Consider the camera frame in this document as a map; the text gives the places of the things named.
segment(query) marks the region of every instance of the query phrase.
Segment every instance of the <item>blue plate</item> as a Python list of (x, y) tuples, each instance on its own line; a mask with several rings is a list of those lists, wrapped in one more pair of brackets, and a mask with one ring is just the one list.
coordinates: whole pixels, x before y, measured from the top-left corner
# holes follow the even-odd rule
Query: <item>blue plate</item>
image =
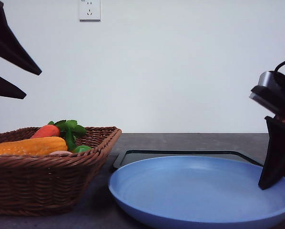
[(268, 229), (285, 219), (285, 178), (262, 191), (262, 168), (203, 156), (137, 161), (116, 170), (120, 207), (159, 229)]

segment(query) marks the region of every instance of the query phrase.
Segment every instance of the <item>brown wicker basket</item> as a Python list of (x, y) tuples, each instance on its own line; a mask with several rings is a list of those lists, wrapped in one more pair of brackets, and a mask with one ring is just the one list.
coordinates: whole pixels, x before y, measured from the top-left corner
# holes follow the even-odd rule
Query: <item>brown wicker basket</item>
[[(0, 143), (30, 138), (39, 127), (0, 134)], [(121, 134), (116, 127), (86, 127), (77, 145), (92, 150), (62, 156), (0, 156), (0, 214), (44, 216), (71, 211), (105, 163)]]

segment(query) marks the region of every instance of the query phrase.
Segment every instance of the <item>black tray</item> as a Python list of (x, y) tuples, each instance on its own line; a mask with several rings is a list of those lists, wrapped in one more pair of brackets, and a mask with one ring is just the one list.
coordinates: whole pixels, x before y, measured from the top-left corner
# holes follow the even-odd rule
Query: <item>black tray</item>
[(239, 153), (237, 151), (230, 150), (207, 150), (207, 151), (178, 151), (178, 150), (128, 150), (125, 153), (120, 153), (116, 158), (113, 166), (120, 168), (126, 164), (140, 161), (153, 157), (160, 156), (181, 156), (181, 155), (192, 155), (192, 156), (212, 156), (218, 158), (226, 158), (231, 160), (249, 162), (254, 165), (263, 166), (262, 163)]

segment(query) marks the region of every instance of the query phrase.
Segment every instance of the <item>wall socket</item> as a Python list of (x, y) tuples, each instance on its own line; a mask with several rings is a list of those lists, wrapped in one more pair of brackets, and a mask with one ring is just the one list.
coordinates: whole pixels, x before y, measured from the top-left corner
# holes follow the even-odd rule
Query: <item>wall socket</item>
[(100, 0), (78, 0), (79, 21), (100, 21)]

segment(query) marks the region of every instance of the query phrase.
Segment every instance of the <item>table surface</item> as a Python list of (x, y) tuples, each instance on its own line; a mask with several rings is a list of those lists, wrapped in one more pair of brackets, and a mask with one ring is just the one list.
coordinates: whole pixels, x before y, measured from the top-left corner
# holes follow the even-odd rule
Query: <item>table surface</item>
[[(108, 190), (113, 162), (127, 150), (233, 150), (263, 162), (268, 134), (122, 134), (72, 212), (49, 217), (0, 216), (0, 229), (150, 229), (129, 217)], [(285, 229), (285, 220), (272, 229)]]

